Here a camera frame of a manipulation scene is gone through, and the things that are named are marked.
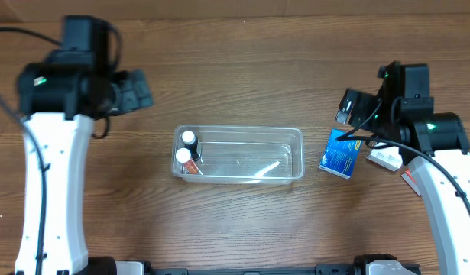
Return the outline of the blue packet box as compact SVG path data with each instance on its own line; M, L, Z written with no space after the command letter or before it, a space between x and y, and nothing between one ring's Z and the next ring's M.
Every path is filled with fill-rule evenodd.
M361 141L337 141L344 132L332 129L319 168L328 173L349 179L361 148Z

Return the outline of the dark bottle white cap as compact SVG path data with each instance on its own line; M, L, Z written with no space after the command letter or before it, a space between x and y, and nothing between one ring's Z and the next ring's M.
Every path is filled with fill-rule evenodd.
M192 131L184 131L181 135L184 147L191 153L191 157L194 161L198 161L202 156L202 148L199 142L199 138Z

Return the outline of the orange bottle white cap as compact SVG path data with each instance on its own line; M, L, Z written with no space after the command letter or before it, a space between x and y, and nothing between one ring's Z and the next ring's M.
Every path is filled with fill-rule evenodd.
M198 166L194 162L192 158L192 154L187 148L180 148L175 153L175 158L177 162L181 163L183 167L188 171L190 174L201 174Z

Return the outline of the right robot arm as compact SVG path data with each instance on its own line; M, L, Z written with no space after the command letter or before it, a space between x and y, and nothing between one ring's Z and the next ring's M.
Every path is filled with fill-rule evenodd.
M394 61L378 70L374 95L348 88L336 121L352 131L340 141L397 147L421 193L442 274L470 274L470 143L461 118L436 113L425 63ZM355 131L370 132L359 137Z

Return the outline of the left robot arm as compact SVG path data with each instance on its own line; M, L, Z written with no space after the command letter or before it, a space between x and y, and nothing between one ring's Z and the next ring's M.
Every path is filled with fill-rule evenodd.
M116 29L69 15L63 41L17 80L26 160L24 224L15 273L145 274L144 261L90 257L83 228L86 155L94 124L153 105L140 70L109 56Z

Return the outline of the clear plastic container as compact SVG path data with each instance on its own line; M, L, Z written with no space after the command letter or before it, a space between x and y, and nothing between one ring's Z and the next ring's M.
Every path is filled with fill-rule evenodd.
M190 183L290 184L304 175L303 133L297 128L233 125L179 125L172 152L184 146L181 135L199 139L198 174L171 158L174 176Z

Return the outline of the white packet box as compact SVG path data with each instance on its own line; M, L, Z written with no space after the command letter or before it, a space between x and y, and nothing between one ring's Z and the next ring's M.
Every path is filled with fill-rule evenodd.
M369 153L366 157L368 160L379 164L393 172L396 172L402 167L403 161L398 147L376 149L376 147L386 146L386 144L375 142L373 142L371 146L372 149L369 150Z

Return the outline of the red packet box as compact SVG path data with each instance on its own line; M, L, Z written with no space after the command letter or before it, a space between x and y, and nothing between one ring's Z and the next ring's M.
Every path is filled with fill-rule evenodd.
M421 196L420 190L415 179L411 176L411 172L409 169L406 169L404 173L401 175L402 179L405 183L418 195Z

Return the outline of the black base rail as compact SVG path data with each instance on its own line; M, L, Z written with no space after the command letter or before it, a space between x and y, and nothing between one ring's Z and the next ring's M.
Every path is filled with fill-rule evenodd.
M155 269L148 261L116 261L117 274L140 275L419 275L419 264L402 264L390 254L363 254L350 264L316 264L314 267L243 268L189 270L186 268Z

